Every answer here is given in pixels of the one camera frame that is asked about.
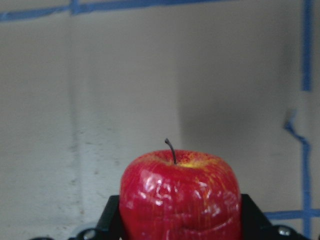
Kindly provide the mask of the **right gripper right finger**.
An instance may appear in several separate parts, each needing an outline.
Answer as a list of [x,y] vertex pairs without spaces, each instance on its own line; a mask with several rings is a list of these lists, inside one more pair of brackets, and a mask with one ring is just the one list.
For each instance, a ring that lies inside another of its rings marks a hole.
[[243,240],[267,240],[273,226],[248,194],[241,194],[241,225]]

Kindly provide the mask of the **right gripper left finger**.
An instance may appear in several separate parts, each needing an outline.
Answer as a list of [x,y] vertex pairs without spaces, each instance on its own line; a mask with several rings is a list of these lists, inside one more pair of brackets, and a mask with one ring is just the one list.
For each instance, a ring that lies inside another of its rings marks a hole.
[[96,224],[98,240],[124,240],[125,229],[119,209],[120,196],[109,197]]

